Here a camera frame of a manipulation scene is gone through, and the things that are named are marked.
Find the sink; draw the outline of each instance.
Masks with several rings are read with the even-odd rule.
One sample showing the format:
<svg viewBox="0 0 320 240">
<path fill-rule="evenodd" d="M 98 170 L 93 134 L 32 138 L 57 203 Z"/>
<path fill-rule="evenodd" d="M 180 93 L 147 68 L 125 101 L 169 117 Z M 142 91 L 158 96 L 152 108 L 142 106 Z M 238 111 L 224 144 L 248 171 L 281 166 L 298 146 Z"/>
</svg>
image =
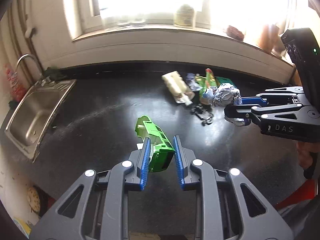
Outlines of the sink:
<svg viewBox="0 0 320 240">
<path fill-rule="evenodd" d="M 39 155 L 43 135 L 76 80 L 50 82 L 29 89 L 14 111 L 5 133 L 30 160 Z"/>
</svg>

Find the blue gripper pad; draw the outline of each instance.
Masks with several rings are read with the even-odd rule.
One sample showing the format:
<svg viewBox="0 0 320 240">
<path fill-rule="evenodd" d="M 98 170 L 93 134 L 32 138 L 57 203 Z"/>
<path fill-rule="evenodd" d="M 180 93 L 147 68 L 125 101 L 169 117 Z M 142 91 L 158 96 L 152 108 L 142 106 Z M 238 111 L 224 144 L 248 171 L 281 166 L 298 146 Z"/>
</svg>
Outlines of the blue gripper pad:
<svg viewBox="0 0 320 240">
<path fill-rule="evenodd" d="M 174 148 L 174 159 L 175 159 L 177 174 L 178 174 L 178 182 L 180 184 L 181 189 L 184 189 L 184 186 L 185 186 L 184 169 L 183 169 L 181 153 L 179 150 L 179 145 L 178 145 L 176 136 L 173 138 L 173 148 Z"/>
<path fill-rule="evenodd" d="M 151 151 L 151 142 L 148 138 L 147 147 L 145 148 L 142 165 L 141 165 L 141 172 L 140 172 L 140 189 L 144 190 L 144 187 L 147 183 L 147 176 L 149 171 L 149 162 L 150 162 L 150 151 Z"/>
<path fill-rule="evenodd" d="M 267 106 L 267 101 L 261 97 L 245 97 L 242 98 L 243 105 L 260 105 L 262 107 Z"/>
</svg>

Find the red object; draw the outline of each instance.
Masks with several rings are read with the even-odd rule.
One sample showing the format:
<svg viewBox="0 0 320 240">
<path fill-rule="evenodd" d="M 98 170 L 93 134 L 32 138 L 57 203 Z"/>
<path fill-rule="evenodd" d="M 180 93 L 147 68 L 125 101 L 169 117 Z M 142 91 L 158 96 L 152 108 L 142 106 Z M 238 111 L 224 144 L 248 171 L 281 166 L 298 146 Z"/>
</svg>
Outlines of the red object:
<svg viewBox="0 0 320 240">
<path fill-rule="evenodd" d="M 297 204 L 303 200 L 313 199 L 317 195 L 317 185 L 318 182 L 313 179 L 308 179 L 302 184 L 295 192 L 293 192 L 289 197 L 287 197 L 282 202 L 278 203 L 275 208 L 276 210 L 282 209 L 284 207 Z"/>
<path fill-rule="evenodd" d="M 9 64 L 5 64 L 4 69 L 7 81 L 9 81 L 10 83 L 11 96 L 14 100 L 20 102 L 23 99 L 24 95 L 27 93 L 27 90 L 23 87 L 18 79 L 17 74 L 12 71 Z"/>
</svg>

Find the faucet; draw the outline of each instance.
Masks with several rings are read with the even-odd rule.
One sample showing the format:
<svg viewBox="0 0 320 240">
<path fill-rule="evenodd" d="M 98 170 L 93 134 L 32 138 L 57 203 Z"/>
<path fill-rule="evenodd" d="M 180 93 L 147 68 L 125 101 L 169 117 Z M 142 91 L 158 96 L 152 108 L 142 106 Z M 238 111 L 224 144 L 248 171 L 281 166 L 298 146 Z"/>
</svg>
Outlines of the faucet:
<svg viewBox="0 0 320 240">
<path fill-rule="evenodd" d="M 43 68 L 40 66 L 40 64 L 39 64 L 36 56 L 33 55 L 33 54 L 25 54 L 25 55 L 23 55 L 23 56 L 21 56 L 21 57 L 19 58 L 19 60 L 18 60 L 18 62 L 17 62 L 17 65 L 16 65 L 16 72 L 15 72 L 15 74 L 17 74 L 17 71 L 18 71 L 18 67 L 19 67 L 20 62 L 21 62 L 23 59 L 25 59 L 26 57 L 32 58 L 33 61 L 36 63 L 36 66 L 37 66 L 37 68 L 38 68 L 39 75 L 40 75 L 39 81 L 40 81 L 40 80 L 44 80 L 44 79 L 45 79 L 45 77 L 44 77 L 44 70 L 43 70 Z"/>
</svg>

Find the window sill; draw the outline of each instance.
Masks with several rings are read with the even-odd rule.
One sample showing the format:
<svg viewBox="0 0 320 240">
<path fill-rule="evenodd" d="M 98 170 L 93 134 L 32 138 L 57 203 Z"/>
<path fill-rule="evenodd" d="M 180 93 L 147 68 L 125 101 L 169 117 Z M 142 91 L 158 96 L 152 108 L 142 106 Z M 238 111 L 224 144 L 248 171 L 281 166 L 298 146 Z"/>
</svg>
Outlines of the window sill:
<svg viewBox="0 0 320 240">
<path fill-rule="evenodd" d="M 176 27 L 173 25 L 161 25 L 161 24 L 154 24 L 154 25 L 149 24 L 149 25 L 144 25 L 144 26 L 126 26 L 126 27 L 118 28 L 118 29 L 102 29 L 102 30 L 97 30 L 97 31 L 85 33 L 85 34 L 82 34 L 82 35 L 78 36 L 77 38 L 73 39 L 72 42 L 77 42 L 77 41 L 85 40 L 85 39 L 92 38 L 92 37 L 102 36 L 102 35 L 106 35 L 106 34 L 132 32 L 132 31 L 139 31 L 139 30 L 167 30 L 167 31 L 174 31 L 174 32 L 183 31 L 183 32 L 199 33 L 199 34 L 204 34 L 204 35 L 213 35 L 213 36 L 221 37 L 224 39 L 233 40 L 233 41 L 241 43 L 245 46 L 255 48 L 259 51 L 264 52 L 265 54 L 271 55 L 272 57 L 275 57 L 275 58 L 287 63 L 291 67 L 294 67 L 294 64 L 290 60 L 287 60 L 285 57 L 278 57 L 277 55 L 273 54 L 272 52 L 267 53 L 263 49 L 259 48 L 252 41 L 250 41 L 246 38 L 244 38 L 244 41 L 238 41 L 236 39 L 233 39 L 233 38 L 227 36 L 223 31 L 215 30 L 215 29 L 204 29 L 204 28 L 190 29 L 190 28 Z"/>
</svg>

